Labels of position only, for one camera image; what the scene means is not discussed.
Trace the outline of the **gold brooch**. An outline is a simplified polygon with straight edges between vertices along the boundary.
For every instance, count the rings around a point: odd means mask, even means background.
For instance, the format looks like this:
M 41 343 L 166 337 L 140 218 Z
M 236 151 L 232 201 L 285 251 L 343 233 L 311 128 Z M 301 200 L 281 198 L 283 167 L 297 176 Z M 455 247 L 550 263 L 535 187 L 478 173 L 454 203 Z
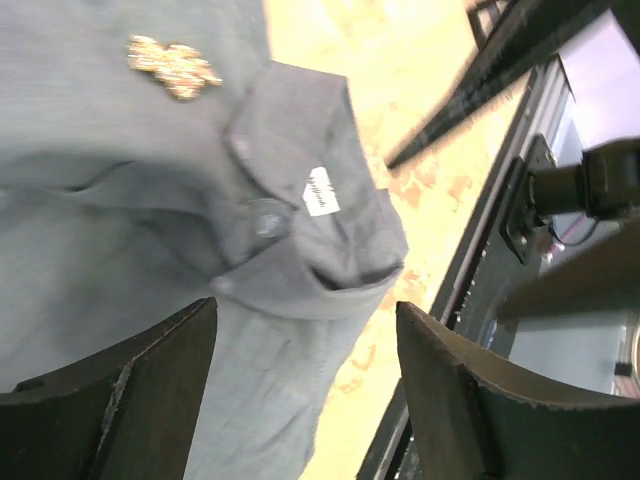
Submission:
M 132 35 L 127 50 L 128 66 L 151 75 L 175 99 L 190 101 L 208 87 L 224 83 L 201 53 L 184 44 L 162 44 L 155 39 Z

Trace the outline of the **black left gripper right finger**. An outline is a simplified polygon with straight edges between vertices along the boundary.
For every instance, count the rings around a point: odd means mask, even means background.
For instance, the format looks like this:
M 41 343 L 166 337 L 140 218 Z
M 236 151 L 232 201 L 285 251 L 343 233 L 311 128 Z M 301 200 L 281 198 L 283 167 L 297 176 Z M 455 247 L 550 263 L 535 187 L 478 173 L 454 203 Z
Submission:
M 638 400 L 536 374 L 409 302 L 396 324 L 423 478 L 638 478 Z

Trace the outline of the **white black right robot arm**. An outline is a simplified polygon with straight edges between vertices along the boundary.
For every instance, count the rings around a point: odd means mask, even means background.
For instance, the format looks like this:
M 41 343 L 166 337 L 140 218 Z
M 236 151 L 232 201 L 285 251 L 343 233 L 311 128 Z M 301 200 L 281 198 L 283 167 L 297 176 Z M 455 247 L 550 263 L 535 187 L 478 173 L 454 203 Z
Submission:
M 639 308 L 639 140 L 602 144 L 569 167 L 533 175 L 530 201 L 537 216 L 583 212 L 619 221 L 615 234 L 525 282 L 497 308 L 500 324 Z

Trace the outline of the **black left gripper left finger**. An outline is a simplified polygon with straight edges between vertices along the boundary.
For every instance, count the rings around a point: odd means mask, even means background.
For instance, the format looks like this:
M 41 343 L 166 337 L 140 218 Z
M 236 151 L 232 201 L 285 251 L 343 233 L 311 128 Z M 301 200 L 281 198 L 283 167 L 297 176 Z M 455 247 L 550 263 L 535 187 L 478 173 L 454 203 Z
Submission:
M 217 302 L 201 299 L 2 394 L 2 478 L 183 478 L 216 333 Z

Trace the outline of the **grey button-up shirt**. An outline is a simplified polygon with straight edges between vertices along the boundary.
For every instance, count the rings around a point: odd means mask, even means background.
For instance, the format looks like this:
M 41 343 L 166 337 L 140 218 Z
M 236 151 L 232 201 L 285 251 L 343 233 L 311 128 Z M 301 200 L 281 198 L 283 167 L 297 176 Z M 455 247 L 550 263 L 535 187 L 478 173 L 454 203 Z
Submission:
M 175 99 L 128 66 L 132 35 L 224 83 Z M 261 2 L 2 3 L 3 387 L 212 296 L 185 475 L 296 479 L 406 253 L 345 78 L 274 61 Z

